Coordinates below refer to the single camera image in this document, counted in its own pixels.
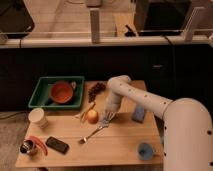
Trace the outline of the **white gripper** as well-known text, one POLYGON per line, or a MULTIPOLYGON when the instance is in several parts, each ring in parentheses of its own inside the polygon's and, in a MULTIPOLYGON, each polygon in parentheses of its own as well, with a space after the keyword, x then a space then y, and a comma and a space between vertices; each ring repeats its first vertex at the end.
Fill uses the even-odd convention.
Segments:
POLYGON ((115 118, 116 113, 110 113, 110 112, 118 112, 119 109, 120 109, 120 99, 115 97, 108 97, 106 99, 106 104, 105 104, 105 110, 107 112, 105 112, 104 120, 112 121, 115 118))

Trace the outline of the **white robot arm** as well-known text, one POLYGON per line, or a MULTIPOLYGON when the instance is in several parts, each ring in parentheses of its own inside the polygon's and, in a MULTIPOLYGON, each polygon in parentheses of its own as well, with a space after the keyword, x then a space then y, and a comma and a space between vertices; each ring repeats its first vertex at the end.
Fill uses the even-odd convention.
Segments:
POLYGON ((111 77, 107 87, 106 111, 117 112, 126 97, 164 121, 164 171, 213 171, 213 122, 202 103, 135 88, 127 75, 111 77))

